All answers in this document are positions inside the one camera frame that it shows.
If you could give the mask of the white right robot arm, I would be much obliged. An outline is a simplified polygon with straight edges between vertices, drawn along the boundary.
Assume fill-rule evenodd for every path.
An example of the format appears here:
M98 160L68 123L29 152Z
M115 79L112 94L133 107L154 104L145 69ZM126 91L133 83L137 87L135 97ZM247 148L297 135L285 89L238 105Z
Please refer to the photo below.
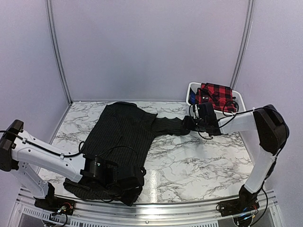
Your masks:
M283 116L273 105L253 108L228 114L220 119L211 104L205 103L193 108L182 121L183 127L209 137L233 134L254 135L257 144L249 148L253 158L253 169L239 190L234 207L244 212L253 204L266 180L275 169L277 158L289 137L289 127Z

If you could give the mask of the black pinstriped long sleeve shirt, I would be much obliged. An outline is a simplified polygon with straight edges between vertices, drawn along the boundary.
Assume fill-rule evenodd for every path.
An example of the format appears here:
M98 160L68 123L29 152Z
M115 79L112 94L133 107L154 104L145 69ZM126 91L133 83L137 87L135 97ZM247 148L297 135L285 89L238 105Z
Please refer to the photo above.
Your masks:
M148 113L136 104L116 102L106 105L87 139L80 143L80 153L98 156L119 166L144 167L156 137L189 133L183 128L180 118L159 118L157 114ZM98 200L67 178L63 186L82 200ZM100 200L112 202L106 193L98 192L98 195Z

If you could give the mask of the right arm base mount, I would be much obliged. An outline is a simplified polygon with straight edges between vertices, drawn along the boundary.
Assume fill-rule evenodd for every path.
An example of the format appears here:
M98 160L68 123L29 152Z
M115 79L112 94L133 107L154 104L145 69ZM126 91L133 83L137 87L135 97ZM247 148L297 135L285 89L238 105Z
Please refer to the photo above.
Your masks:
M222 217L257 210L260 207L257 199L258 193L259 191L250 193L245 188L241 188L237 199L219 202L216 210L220 212Z

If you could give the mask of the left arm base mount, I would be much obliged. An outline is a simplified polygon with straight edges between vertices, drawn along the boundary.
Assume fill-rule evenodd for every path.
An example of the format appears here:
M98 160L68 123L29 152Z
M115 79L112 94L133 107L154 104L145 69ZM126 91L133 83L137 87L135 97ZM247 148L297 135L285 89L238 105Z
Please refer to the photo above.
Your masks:
M50 194L46 195L43 199L35 197L35 206L51 211L53 216L63 213L72 215L75 207L75 201Z

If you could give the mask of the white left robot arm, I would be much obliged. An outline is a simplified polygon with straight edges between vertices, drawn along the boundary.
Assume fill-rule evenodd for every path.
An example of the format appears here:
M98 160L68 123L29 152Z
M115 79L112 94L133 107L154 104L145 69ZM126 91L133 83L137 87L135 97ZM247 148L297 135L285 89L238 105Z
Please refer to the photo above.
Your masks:
M66 177L97 199L101 198L98 192L104 192L110 201L132 206L138 198L146 174L143 167L119 166L98 156L68 153L37 139L23 125L15 120L6 130L1 130L0 169L11 172L31 191L36 207L56 210L72 203L56 197L52 184L43 181L31 165Z

